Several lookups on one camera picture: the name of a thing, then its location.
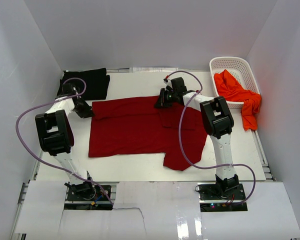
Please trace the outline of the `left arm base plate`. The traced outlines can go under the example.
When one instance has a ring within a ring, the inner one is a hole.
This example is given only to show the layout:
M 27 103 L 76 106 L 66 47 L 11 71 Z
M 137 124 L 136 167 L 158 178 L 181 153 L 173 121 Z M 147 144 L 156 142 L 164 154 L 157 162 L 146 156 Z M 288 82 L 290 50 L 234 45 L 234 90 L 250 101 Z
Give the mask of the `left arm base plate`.
M 65 210 L 111 211 L 113 209 L 107 196 L 114 200 L 114 188 L 109 184 L 101 185 L 104 192 L 99 186 L 92 185 L 90 182 L 78 185 L 65 183 L 64 185 L 67 186 Z

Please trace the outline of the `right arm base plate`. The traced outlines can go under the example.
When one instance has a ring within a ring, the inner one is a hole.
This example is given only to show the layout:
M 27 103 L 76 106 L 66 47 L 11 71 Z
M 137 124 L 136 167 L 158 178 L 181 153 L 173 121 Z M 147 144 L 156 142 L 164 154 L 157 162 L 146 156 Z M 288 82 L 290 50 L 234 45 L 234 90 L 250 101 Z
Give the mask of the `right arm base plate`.
M 216 183 L 198 184 L 194 191 L 198 193 L 202 213 L 248 211 L 246 202 L 239 204 L 246 199 L 244 187 L 241 183 L 227 192 L 222 192 Z

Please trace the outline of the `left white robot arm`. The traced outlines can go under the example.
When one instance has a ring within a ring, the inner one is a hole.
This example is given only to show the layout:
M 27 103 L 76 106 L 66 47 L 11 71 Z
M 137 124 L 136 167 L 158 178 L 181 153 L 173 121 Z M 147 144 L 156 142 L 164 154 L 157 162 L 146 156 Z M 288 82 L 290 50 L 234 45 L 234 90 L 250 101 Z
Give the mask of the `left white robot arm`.
M 58 102 L 45 113 L 35 116 L 38 140 L 43 152 L 49 153 L 62 166 L 69 170 L 69 181 L 65 185 L 72 193 L 82 199 L 92 200 L 96 194 L 96 187 L 89 182 L 92 178 L 89 172 L 80 166 L 80 161 L 74 159 L 71 149 L 75 145 L 68 115 L 75 112 L 81 119 L 94 116 L 92 107 L 81 97 L 84 89 L 80 89 L 73 77 L 64 81 L 61 93 L 56 97 Z

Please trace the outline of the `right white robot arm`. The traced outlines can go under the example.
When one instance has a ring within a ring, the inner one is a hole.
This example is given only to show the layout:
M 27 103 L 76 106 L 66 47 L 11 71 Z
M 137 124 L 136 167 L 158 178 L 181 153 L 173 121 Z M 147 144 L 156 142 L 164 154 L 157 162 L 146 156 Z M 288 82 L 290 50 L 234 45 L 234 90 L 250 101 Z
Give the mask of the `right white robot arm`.
M 160 89 L 159 97 L 154 107 L 159 109 L 168 108 L 173 103 L 184 106 L 178 125 L 178 140 L 181 153 L 187 163 L 197 169 L 216 169 L 216 195 L 223 200 L 228 199 L 239 186 L 239 177 L 233 166 L 231 152 L 231 133 L 234 120 L 225 98 L 222 96 L 208 97 L 201 95 L 198 91 L 187 90 L 182 77 L 171 80 L 164 78 L 163 81 L 166 87 Z M 192 108 L 201 113 L 203 128 L 213 143 L 215 166 L 197 166 L 186 156 L 182 145 L 181 127 L 187 108 Z

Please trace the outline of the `red t shirt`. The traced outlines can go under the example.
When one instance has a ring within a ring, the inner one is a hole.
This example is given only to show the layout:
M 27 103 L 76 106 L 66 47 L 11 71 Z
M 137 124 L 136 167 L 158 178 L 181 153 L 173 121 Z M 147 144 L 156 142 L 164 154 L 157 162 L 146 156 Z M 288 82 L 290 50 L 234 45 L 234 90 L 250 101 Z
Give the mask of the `red t shirt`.
M 164 153 L 164 167 L 175 171 L 189 168 L 178 137 L 184 107 L 173 103 L 168 108 L 155 108 L 156 101 L 156 96 L 94 101 L 88 156 Z M 201 113 L 187 108 L 181 125 L 181 142 L 193 164 L 201 161 L 206 139 Z

